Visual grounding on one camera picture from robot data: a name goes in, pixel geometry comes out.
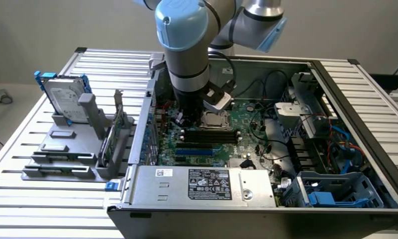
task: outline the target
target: power supply label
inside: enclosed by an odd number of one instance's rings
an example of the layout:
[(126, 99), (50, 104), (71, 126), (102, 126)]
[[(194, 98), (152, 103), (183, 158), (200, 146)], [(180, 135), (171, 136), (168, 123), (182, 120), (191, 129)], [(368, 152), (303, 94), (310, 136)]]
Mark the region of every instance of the power supply label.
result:
[(231, 200), (228, 170), (188, 169), (191, 200)]

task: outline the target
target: workbench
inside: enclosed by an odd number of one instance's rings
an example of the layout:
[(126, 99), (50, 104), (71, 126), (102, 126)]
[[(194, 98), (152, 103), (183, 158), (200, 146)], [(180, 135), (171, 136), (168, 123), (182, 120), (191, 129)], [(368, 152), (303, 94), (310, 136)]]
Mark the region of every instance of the workbench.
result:
[[(98, 108), (107, 115), (115, 110), (114, 90), (123, 90), (123, 110), (136, 120), (150, 79), (150, 54), (78, 50), (59, 75), (87, 75)], [(318, 60), (398, 167), (398, 106), (359, 65), (347, 60)], [(51, 105), (42, 95), (0, 151), (0, 238), (122, 238), (102, 209), (102, 199), (108, 193), (103, 190), (104, 183), (22, 181), (19, 178), (21, 169), (51, 127), (51, 114)], [(128, 145), (120, 176), (126, 170)], [(111, 192), (108, 196), (111, 201), (119, 193)], [(394, 236), (398, 238), (398, 232), (384, 231), (368, 238)]]

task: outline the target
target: motherboard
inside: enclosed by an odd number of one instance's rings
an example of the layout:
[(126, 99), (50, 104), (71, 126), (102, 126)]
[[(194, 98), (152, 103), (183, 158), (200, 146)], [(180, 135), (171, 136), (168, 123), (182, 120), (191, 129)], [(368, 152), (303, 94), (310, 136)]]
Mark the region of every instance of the motherboard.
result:
[(166, 104), (158, 111), (160, 118), (158, 164), (166, 166), (232, 167), (244, 159), (258, 159), (263, 146), (250, 136), (250, 130), (262, 138), (263, 121), (251, 120), (255, 114), (246, 100), (235, 100), (228, 109), (215, 115), (203, 112), (200, 124), (180, 127), (174, 119), (176, 103)]

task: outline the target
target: green circuit board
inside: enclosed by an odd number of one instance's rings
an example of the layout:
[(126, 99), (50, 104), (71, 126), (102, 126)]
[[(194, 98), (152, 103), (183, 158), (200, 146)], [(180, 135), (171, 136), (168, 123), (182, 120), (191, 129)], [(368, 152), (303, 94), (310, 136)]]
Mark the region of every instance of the green circuit board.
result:
[[(247, 153), (255, 157), (255, 146), (258, 141), (255, 138), (248, 135), (248, 123), (250, 119), (255, 112), (247, 112), (246, 107), (248, 105), (248, 101), (234, 101), (234, 106), (230, 110), (224, 111), (227, 114), (227, 123), (230, 130), (239, 131), (242, 140), (238, 144), (224, 144), (224, 143), (212, 143), (212, 156), (184, 156), (184, 162), (176, 162), (175, 157), (175, 149), (176, 143), (182, 142), (179, 140), (180, 130), (200, 130), (198, 126), (192, 126), (188, 128), (180, 128), (174, 123), (171, 124), (170, 129), (160, 129), (159, 134), (159, 158), (158, 164), (166, 166), (174, 165), (196, 165), (196, 166), (214, 166), (223, 167), (230, 158), (242, 158)], [(168, 122), (171, 117), (176, 115), (176, 103), (174, 103), (166, 109), (167, 115), (163, 116), (163, 122)], [(259, 137), (266, 138), (264, 132), (256, 129), (255, 134)]]

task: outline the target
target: white wall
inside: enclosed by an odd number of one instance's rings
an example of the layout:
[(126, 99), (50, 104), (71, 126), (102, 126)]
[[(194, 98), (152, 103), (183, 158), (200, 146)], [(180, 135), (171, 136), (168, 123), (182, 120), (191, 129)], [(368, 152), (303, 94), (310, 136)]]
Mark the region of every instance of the white wall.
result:
[[(398, 0), (283, 0), (288, 22), (268, 55), (398, 65)], [(76, 46), (159, 50), (152, 13), (130, 0), (0, 0), (0, 82), (59, 71)], [(259, 54), (238, 47), (238, 54)]]

